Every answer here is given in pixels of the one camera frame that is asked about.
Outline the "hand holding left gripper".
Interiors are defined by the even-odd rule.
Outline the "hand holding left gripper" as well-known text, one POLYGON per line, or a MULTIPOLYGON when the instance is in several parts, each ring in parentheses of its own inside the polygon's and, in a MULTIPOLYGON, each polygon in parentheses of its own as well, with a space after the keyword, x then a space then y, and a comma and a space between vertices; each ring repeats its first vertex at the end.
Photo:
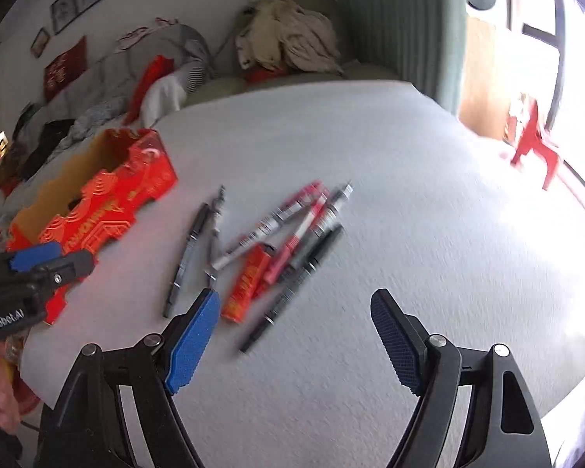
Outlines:
POLYGON ((11 374, 11 369, 6 359, 6 343, 0 341, 0 428, 14 435, 22 416, 37 405, 37 396, 20 376, 11 374))

